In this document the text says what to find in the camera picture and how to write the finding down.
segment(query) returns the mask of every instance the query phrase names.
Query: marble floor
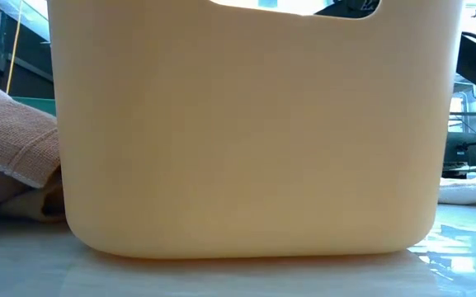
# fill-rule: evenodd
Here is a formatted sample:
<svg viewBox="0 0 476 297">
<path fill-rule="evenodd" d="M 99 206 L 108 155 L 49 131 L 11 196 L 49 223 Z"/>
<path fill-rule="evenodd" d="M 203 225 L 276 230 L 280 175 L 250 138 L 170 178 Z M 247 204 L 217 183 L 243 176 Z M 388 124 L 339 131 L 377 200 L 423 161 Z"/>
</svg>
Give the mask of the marble floor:
<svg viewBox="0 0 476 297">
<path fill-rule="evenodd" d="M 64 224 L 0 222 L 2 296 L 476 296 L 476 207 L 442 205 L 425 240 L 372 257 L 135 261 Z"/>
</svg>

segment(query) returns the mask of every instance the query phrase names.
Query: beige towel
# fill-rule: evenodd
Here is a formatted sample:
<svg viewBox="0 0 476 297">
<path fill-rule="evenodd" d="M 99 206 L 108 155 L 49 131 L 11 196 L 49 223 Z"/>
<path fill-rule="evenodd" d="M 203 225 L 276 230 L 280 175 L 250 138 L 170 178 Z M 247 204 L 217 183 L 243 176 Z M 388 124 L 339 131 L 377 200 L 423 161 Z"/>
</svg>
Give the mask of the beige towel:
<svg viewBox="0 0 476 297">
<path fill-rule="evenodd" d="M 0 213 L 58 218 L 63 209 L 59 166 L 56 119 L 0 90 Z"/>
</svg>

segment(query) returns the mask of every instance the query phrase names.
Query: tiled floor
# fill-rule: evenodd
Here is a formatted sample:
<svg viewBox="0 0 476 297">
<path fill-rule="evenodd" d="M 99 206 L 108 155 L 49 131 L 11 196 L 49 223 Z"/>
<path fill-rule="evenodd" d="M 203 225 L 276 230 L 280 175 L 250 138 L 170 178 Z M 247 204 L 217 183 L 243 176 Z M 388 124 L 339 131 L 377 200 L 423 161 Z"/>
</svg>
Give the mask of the tiled floor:
<svg viewBox="0 0 476 297">
<path fill-rule="evenodd" d="M 134 261 L 65 225 L 0 223 L 0 296 L 476 296 L 476 208 L 440 206 L 426 240 L 375 257 Z"/>
</svg>

